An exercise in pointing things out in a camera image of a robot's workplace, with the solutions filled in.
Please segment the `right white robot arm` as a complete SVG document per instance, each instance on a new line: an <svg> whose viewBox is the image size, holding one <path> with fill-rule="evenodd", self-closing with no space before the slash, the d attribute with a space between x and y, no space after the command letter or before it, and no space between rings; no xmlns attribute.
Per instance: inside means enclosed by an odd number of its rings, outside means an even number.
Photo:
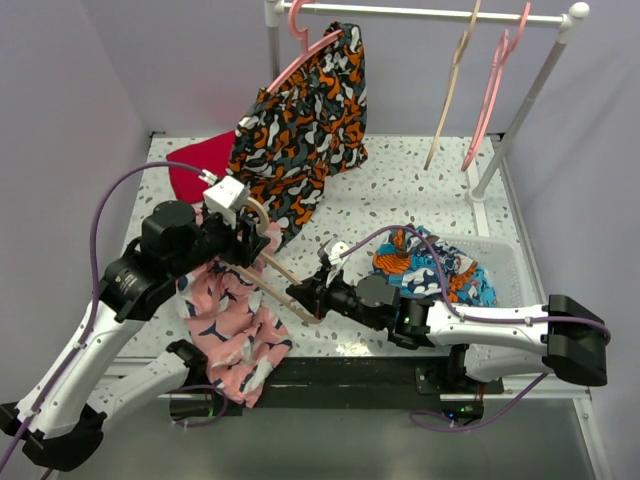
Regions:
<svg viewBox="0 0 640 480"><path fill-rule="evenodd" d="M315 319L336 312L407 350L447 347L445 379L459 393L478 383L525 374L554 374L580 386L606 385L604 321L566 295L517 308L449 306L443 300L409 298L381 276L357 285L341 277L326 281L319 271L287 294Z"/></svg>

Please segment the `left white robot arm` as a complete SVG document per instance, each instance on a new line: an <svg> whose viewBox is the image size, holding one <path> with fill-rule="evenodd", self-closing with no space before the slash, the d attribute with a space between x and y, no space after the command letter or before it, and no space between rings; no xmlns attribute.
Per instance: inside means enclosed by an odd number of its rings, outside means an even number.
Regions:
<svg viewBox="0 0 640 480"><path fill-rule="evenodd" d="M69 472L88 460L107 428L172 390L200 390L207 357L177 340L148 366L99 390L96 385L126 343L176 292L179 278L220 258L249 266L268 244L268 214L194 208L182 201L158 204L141 234L105 269L72 338L42 380L18 402L1 407L1 429L24 455L48 471Z"/></svg>

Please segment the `pink navy patterned shorts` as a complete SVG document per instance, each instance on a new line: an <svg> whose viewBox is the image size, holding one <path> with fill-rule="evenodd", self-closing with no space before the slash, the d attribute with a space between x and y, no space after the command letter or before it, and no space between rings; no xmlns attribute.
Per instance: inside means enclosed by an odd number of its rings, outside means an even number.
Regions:
<svg viewBox="0 0 640 480"><path fill-rule="evenodd" d="M265 303L266 292L254 283L266 267L258 258L243 274L213 260L176 281L176 312L208 358L208 380L249 408L293 347L285 324Z"/></svg>

